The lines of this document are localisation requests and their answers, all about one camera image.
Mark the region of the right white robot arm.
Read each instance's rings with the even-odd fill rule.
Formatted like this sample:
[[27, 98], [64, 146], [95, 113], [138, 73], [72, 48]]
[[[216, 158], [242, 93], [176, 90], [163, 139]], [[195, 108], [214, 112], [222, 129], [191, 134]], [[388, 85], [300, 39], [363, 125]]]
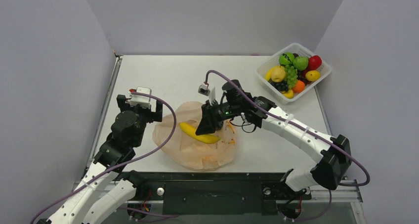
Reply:
[[332, 137], [305, 125], [273, 101], [243, 91], [238, 80], [226, 82], [222, 90], [227, 100], [218, 103], [208, 84], [199, 86], [198, 92], [208, 96], [208, 100], [201, 106], [202, 118], [196, 135], [213, 134], [221, 129], [223, 122], [242, 117], [257, 128], [283, 137], [316, 163], [313, 167], [288, 170], [278, 185], [282, 196], [291, 198], [298, 191], [314, 185], [337, 189], [351, 164], [347, 157], [350, 145], [344, 136]]

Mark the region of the yellow fake banana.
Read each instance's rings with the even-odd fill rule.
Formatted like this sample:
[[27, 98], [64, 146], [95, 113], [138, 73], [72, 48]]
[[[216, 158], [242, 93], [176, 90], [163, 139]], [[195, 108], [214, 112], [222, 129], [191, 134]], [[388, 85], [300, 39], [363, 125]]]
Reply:
[[196, 135], [197, 129], [186, 122], [179, 123], [179, 127], [186, 135], [188, 135], [189, 137], [199, 142], [202, 142], [205, 144], [214, 144], [220, 141], [220, 138], [214, 135], [210, 135], [210, 134]]

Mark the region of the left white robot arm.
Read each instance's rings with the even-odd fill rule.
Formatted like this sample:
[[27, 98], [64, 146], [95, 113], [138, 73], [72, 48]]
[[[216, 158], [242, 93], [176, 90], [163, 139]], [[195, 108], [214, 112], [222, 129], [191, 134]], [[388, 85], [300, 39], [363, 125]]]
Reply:
[[99, 197], [126, 165], [161, 149], [158, 146], [135, 158], [134, 149], [141, 145], [147, 124], [162, 121], [164, 106], [171, 113], [174, 110], [156, 96], [134, 91], [129, 97], [118, 95], [117, 104], [120, 112], [111, 125], [111, 132], [76, 189], [40, 210], [30, 221], [32, 224], [99, 224], [129, 199], [146, 196], [147, 185], [140, 174], [133, 171], [114, 190]]

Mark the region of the orange translucent plastic bag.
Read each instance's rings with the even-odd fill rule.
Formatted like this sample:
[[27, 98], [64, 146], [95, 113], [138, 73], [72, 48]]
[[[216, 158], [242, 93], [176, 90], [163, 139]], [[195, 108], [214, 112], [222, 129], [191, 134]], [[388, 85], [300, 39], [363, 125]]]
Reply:
[[176, 128], [162, 151], [176, 163], [194, 171], [213, 171], [232, 162], [238, 146], [238, 131], [229, 121], [221, 130], [211, 134], [220, 138], [214, 144], [205, 144], [186, 135], [179, 123], [186, 122], [197, 128], [201, 121], [201, 102], [189, 101], [176, 110]]

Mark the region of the green fake apple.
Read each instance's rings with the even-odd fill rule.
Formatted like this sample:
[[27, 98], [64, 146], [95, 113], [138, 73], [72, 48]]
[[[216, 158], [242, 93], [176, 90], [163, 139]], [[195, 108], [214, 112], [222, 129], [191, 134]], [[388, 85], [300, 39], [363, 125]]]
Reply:
[[308, 67], [308, 63], [309, 58], [306, 56], [297, 56], [293, 60], [293, 66], [299, 71], [305, 70]]

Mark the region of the red fake apple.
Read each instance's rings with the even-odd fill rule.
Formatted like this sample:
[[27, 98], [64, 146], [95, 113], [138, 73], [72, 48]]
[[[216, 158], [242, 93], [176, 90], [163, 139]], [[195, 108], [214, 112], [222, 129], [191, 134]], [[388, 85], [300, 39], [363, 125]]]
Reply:
[[318, 55], [308, 58], [308, 70], [317, 70], [322, 65], [322, 59]]

